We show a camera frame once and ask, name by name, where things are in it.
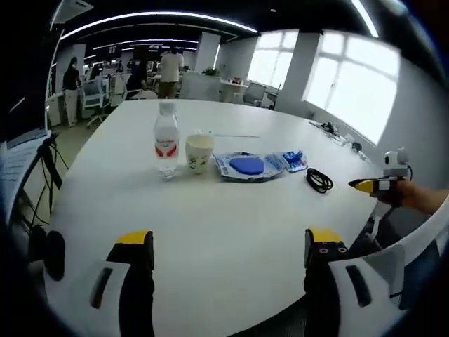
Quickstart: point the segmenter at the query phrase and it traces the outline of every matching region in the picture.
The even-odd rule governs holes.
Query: man
[[[160,64],[159,98],[175,98],[182,67],[184,67],[184,58],[178,53],[176,47],[171,47],[170,53],[162,56]]]

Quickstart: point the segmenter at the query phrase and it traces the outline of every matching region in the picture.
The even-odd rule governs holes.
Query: person
[[[79,71],[76,68],[78,60],[73,57],[70,60],[69,67],[64,73],[62,78],[62,91],[64,92],[65,99],[65,109],[67,111],[67,120],[69,127],[76,124],[76,107],[78,105],[78,89],[81,85],[81,80],[79,79]]]
[[[449,195],[449,190],[431,190],[416,185],[410,180],[398,181],[395,190],[401,195],[402,207],[415,209],[429,215],[434,214]],[[383,198],[379,198],[379,201],[388,204]]]
[[[131,74],[128,82],[126,83],[126,90],[127,91],[136,91],[136,90],[147,90],[147,63],[148,61],[142,60],[139,62],[138,67],[134,71],[134,73]],[[126,96],[126,100],[129,100],[132,98],[137,92],[134,93],[128,93]]]
[[[98,65],[94,65],[89,80],[92,81],[97,76],[100,76],[100,67],[98,67]]]
[[[119,64],[117,65],[117,72],[123,72],[123,65],[121,64],[121,60],[119,61]]]
[[[180,70],[184,67],[184,58],[176,47],[170,48],[170,53],[161,59],[161,82],[159,83],[159,98],[175,98],[176,86],[180,80]]]

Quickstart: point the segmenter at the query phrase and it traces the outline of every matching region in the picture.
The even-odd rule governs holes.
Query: window
[[[248,80],[282,88],[292,60],[297,34],[297,30],[262,34],[257,40]]]
[[[325,32],[304,100],[378,144],[396,97],[399,52],[374,39]]]

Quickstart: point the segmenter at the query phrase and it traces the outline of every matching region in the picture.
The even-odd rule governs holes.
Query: white table
[[[380,171],[307,120],[271,110],[173,100],[181,131],[180,174],[164,181],[154,167],[159,100],[123,102],[91,136],[65,176],[50,227],[65,238],[65,276],[48,275],[49,303],[104,260],[117,237],[154,232],[156,336],[228,336],[279,313],[304,295],[304,231],[329,227],[351,245],[375,200],[348,186]],[[195,130],[217,137],[218,152],[303,149],[310,166],[334,181],[319,194],[305,172],[259,184],[225,183],[185,172],[184,140]]]
[[[220,100],[222,102],[232,102],[235,93],[241,93],[248,87],[244,84],[231,83],[225,79],[221,79],[220,83],[221,83]]]

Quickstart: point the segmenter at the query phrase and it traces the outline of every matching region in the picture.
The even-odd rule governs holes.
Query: water bottle
[[[154,125],[154,149],[159,172],[170,179],[175,175],[180,147],[175,103],[161,101],[159,116]]]

